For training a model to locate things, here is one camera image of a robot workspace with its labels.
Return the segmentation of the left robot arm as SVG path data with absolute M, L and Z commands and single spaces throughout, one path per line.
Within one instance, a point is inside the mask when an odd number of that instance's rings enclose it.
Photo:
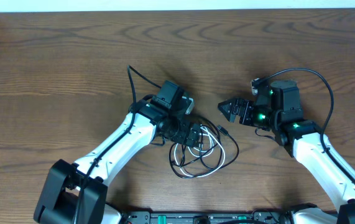
M 166 81 L 156 95 L 135 100 L 121 125 L 98 147 L 69 163 L 50 168 L 34 211 L 37 223 L 110 223 L 122 215 L 106 203 L 108 187 L 127 164 L 154 138 L 199 145 L 200 126 L 185 119 L 194 100 L 180 86 Z

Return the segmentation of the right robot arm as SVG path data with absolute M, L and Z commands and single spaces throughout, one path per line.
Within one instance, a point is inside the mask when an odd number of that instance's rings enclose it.
M 327 135 L 304 119 L 300 93 L 293 80 L 252 81 L 255 101 L 231 98 L 218 104 L 230 122 L 272 131 L 271 137 L 301 163 L 321 185 L 337 210 L 323 212 L 314 204 L 297 205 L 279 216 L 279 223 L 355 223 L 355 170 L 338 154 Z

